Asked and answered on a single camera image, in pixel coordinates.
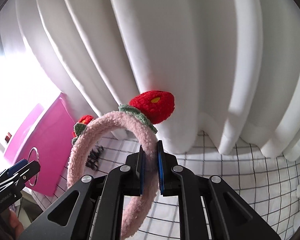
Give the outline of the person left hand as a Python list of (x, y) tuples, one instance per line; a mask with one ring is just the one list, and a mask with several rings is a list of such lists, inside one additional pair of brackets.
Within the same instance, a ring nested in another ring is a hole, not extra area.
[(22, 223), (20, 222), (20, 220), (18, 219), (15, 212), (12, 211), (11, 209), (9, 209), (9, 212), (10, 212), (9, 224), (14, 231), (15, 239), (18, 239), (19, 236), (23, 233), (24, 227), (23, 227)]

